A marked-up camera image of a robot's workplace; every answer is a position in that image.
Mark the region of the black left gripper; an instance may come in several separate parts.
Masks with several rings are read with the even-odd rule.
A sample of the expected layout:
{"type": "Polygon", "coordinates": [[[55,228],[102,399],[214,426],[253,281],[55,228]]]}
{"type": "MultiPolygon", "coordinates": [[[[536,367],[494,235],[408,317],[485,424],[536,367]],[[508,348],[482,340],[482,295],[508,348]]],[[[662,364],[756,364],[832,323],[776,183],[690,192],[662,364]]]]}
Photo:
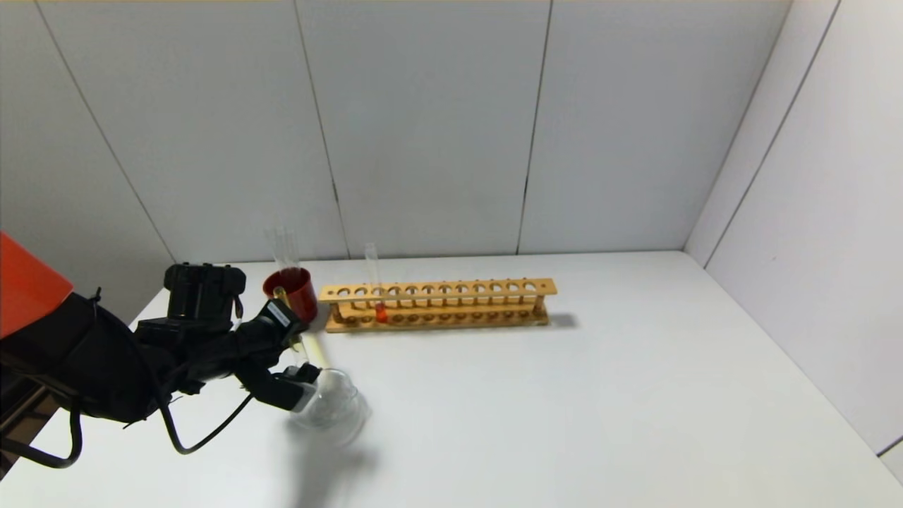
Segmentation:
{"type": "Polygon", "coordinates": [[[290,306],[269,299],[252,319],[242,322],[232,333],[232,344],[240,359],[265,359],[274,363],[290,348],[303,348],[303,334],[309,328],[290,306]]]}

